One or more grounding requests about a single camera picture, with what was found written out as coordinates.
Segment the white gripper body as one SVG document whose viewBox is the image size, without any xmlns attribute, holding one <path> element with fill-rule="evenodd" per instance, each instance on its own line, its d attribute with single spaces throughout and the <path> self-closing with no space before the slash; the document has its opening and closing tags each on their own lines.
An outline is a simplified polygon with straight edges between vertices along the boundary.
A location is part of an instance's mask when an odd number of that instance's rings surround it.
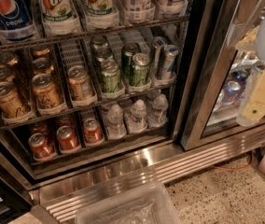
<svg viewBox="0 0 265 224">
<path fill-rule="evenodd" d="M 238 109 L 236 122 L 241 126 L 252 126 L 265 116 L 265 69 L 253 67 L 246 80 L 244 99 Z"/>
</svg>

